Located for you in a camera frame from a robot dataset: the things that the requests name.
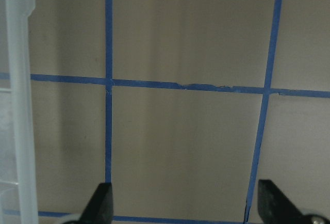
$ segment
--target grid square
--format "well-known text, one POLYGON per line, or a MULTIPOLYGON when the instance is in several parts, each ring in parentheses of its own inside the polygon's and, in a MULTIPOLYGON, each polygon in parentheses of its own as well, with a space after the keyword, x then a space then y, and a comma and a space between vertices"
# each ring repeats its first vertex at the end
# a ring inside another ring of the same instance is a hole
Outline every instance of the grid square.
POLYGON ((29 17, 34 74, 105 76, 105 0, 36 0, 29 17))
MULTIPOLYGON (((272 95, 257 179, 271 179, 298 207, 329 215, 330 99, 272 95)), ((260 223, 257 185, 249 222, 260 223)))
POLYGON ((274 0, 113 0, 114 78, 262 87, 274 0))
POLYGON ((330 0, 283 0, 272 87, 330 87, 330 0))
POLYGON ((32 82, 40 211, 81 213, 105 171, 104 86, 32 82))
POLYGON ((242 221, 261 95, 113 88, 115 215, 242 221))

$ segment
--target plastic storage bin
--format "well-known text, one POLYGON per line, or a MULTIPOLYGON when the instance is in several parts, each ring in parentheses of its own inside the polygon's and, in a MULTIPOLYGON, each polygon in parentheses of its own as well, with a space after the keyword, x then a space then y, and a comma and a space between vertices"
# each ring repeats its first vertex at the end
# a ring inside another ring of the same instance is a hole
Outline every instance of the plastic storage bin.
POLYGON ((35 0, 0 0, 0 224, 38 223, 27 18, 35 0))

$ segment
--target blue painter's tape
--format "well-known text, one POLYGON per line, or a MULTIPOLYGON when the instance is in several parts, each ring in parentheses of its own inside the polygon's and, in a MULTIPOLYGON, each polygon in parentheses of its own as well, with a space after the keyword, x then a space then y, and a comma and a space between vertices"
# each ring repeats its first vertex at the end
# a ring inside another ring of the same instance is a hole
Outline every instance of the blue painter's tape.
POLYGON ((263 138, 263 132, 265 130, 269 94, 271 93, 270 87, 271 87, 273 68, 274 68, 274 58, 275 58, 275 52, 276 52, 279 19, 281 16, 281 14, 280 14, 281 6, 282 6, 282 0, 275 0, 273 20, 272 20, 272 30, 271 30, 271 36, 270 36, 268 58, 267 58, 264 93, 262 96, 262 103, 261 103, 261 109, 260 109, 256 142, 255 142, 254 153, 253 153, 249 187, 248 187, 247 195, 246 195, 246 206, 245 206, 245 210, 244 210, 244 223, 247 223, 249 220, 249 214, 250 214, 250 209, 251 209, 252 200, 253 200, 253 192, 254 192, 256 177, 257 177, 257 172, 258 172, 260 149, 261 149, 261 143, 262 143, 262 138, 263 138))
POLYGON ((242 224, 241 222, 232 222, 232 221, 166 219, 166 218, 129 217, 129 216, 114 216, 113 220, 115 220, 115 221, 133 221, 133 222, 151 222, 151 223, 170 223, 170 224, 242 224))
POLYGON ((3 210, 3 213, 4 213, 5 215, 15 215, 15 216, 19 216, 19 215, 21 215, 21 212, 18 211, 18 210, 7 210, 7 209, 4 209, 4 210, 3 210))
MULTIPOLYGON (((38 212, 43 217, 62 217, 70 213, 57 212, 38 212)), ((130 222, 152 222, 152 223, 171 223, 171 224, 242 224, 234 221, 209 221, 209 220, 187 220, 187 219, 166 219, 152 217, 131 217, 131 216, 114 216, 114 221, 130 221, 130 222)))
POLYGON ((270 93, 277 93, 284 96, 310 97, 310 98, 330 98, 330 91, 311 91, 311 90, 289 90, 289 89, 270 89, 270 93))
POLYGON ((112 0, 105 0, 106 11, 106 106, 105 106, 105 181, 111 182, 112 139, 112 0))
POLYGON ((269 102, 269 94, 264 94, 262 96, 258 130, 257 130, 257 136, 256 136, 256 143, 255 143, 255 147, 254 147, 254 154, 253 154, 251 174, 250 174, 250 181, 249 181, 249 187, 247 190, 248 194, 246 197, 244 223, 247 223, 247 221, 249 220, 250 208, 251 208, 251 204, 252 204, 253 192, 254 192, 256 177, 257 177, 258 163, 259 163, 259 158, 260 158, 260 148, 261 148, 261 143, 262 143, 262 138, 263 138, 263 132, 265 130, 268 102, 269 102))
POLYGON ((274 59, 275 59, 275 53, 276 53, 277 35, 278 35, 278 28, 279 28, 279 19, 281 16, 281 14, 280 14, 281 7, 282 7, 282 0, 275 0, 272 29, 271 29, 269 49, 268 49, 268 59, 267 59, 267 66, 266 66, 265 88, 270 88, 271 82, 272 82, 274 59))
POLYGON ((9 79, 9 73, 1 73, 0 72, 0 79, 9 79))
POLYGON ((63 83, 105 85, 104 78, 79 77, 79 76, 31 74, 31 80, 44 81, 44 82, 63 82, 63 83))
POLYGON ((70 215, 70 213, 39 211, 38 215, 42 216, 42 217, 56 217, 56 218, 59 218, 59 217, 65 216, 65 215, 70 215))
POLYGON ((173 82, 131 81, 131 80, 126 80, 126 79, 113 79, 113 85, 114 86, 128 86, 128 87, 148 87, 148 88, 178 89, 178 90, 263 94, 262 87, 244 87, 244 86, 229 87, 229 86, 214 86, 214 85, 207 85, 207 84, 180 85, 178 83, 173 83, 173 82))

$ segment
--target translucent plastic container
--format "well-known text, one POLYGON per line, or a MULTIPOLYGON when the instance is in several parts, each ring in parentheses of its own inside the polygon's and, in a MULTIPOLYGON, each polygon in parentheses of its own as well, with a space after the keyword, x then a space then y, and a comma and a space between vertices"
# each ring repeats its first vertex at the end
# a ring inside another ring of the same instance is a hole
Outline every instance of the translucent plastic container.
POLYGON ((0 224, 38 223, 27 18, 35 0, 0 0, 0 224))

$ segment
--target blue tape line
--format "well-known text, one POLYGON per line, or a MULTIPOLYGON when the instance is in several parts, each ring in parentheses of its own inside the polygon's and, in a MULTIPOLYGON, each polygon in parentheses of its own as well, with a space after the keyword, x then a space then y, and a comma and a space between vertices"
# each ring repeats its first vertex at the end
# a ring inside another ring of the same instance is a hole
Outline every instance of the blue tape line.
MULTIPOLYGON (((44 212, 39 211, 42 217, 62 217, 70 213, 44 212)), ((234 221, 209 221, 209 220, 187 220, 187 219, 167 219, 153 217, 132 217, 132 216, 114 216, 114 221, 130 221, 130 222, 151 222, 151 223, 170 223, 170 224, 242 224, 234 221)))
POLYGON ((31 80, 43 81, 43 82, 64 82, 64 83, 105 85, 104 78, 79 77, 79 76, 31 74, 31 80))
POLYGON ((112 0, 106 0, 105 181, 111 182, 112 139, 112 0))
POLYGON ((60 212, 47 212, 47 211, 39 211, 38 215, 41 217, 62 217, 65 215, 70 215, 70 213, 60 213, 60 212))
POLYGON ((247 223, 249 220, 249 214, 250 214, 250 209, 251 209, 252 200, 253 200, 253 192, 254 192, 256 177, 257 177, 257 172, 258 172, 260 148, 261 148, 261 143, 262 143, 262 138, 263 138, 263 132, 265 130, 269 94, 271 93, 270 87, 271 87, 272 75, 273 75, 279 19, 281 16, 281 14, 280 14, 281 5, 282 5, 282 0, 275 0, 274 11, 273 11, 273 20, 272 20, 272 30, 271 30, 271 36, 270 36, 270 42, 269 42, 268 58, 267 58, 266 75, 265 75, 265 85, 264 85, 265 91, 262 96, 262 103, 261 103, 256 143, 255 143, 255 147, 254 147, 254 154, 253 154, 253 160, 252 160, 252 166, 251 166, 249 187, 248 187, 247 196, 246 196, 246 206, 245 206, 245 211, 244 211, 244 223, 247 223))
POLYGON ((0 79, 9 79, 9 73, 0 72, 0 79))
POLYGON ((170 224, 242 224, 241 222, 233 222, 233 221, 187 220, 187 219, 167 219, 167 218, 129 217, 129 216, 114 216, 113 220, 151 222, 151 223, 170 223, 170 224))
POLYGON ((275 59, 275 54, 276 54, 276 43, 277 43, 278 28, 279 28, 279 19, 281 16, 281 14, 280 14, 281 6, 282 6, 282 0, 275 0, 274 11, 273 11, 272 30, 271 30, 271 34, 270 34, 268 59, 267 59, 267 66, 266 66, 265 88, 270 88, 271 82, 272 82, 274 59, 275 59))
POLYGON ((173 82, 131 81, 131 80, 127 80, 127 79, 113 79, 113 85, 114 86, 128 86, 128 87, 148 87, 148 88, 179 89, 179 90, 263 94, 262 87, 245 87, 245 86, 229 87, 229 86, 214 86, 214 85, 207 85, 207 84, 180 85, 178 83, 173 83, 173 82))
POLYGON ((311 97, 311 98, 330 98, 330 91, 312 91, 312 90, 289 90, 289 89, 270 89, 271 94, 283 96, 311 97))
POLYGON ((4 209, 3 210, 3 213, 5 215, 15 215, 15 216, 20 216, 21 215, 21 212, 18 211, 18 210, 7 210, 7 209, 4 209))

